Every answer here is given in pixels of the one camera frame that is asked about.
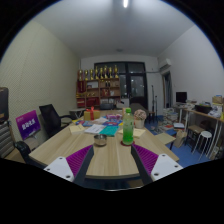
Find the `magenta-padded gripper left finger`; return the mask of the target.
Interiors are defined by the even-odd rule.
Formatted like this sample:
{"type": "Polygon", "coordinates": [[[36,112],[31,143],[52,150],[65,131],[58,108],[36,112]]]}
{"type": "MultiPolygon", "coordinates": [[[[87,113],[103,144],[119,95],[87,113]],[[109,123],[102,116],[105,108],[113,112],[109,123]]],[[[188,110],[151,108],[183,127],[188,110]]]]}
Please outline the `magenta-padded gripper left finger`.
{"type": "Polygon", "coordinates": [[[89,145],[68,157],[58,157],[45,171],[82,186],[93,155],[93,146],[89,145]]]}

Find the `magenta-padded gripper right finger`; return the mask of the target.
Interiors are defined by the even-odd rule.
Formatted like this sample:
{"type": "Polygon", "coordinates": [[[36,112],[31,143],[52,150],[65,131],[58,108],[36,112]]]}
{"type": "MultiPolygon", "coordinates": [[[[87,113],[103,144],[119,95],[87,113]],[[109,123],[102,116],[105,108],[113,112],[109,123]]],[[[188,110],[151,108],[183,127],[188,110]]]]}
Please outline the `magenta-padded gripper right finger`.
{"type": "Polygon", "coordinates": [[[131,154],[139,170],[144,185],[164,178],[182,169],[182,166],[167,154],[157,155],[154,152],[136,145],[131,145],[131,154]]]}

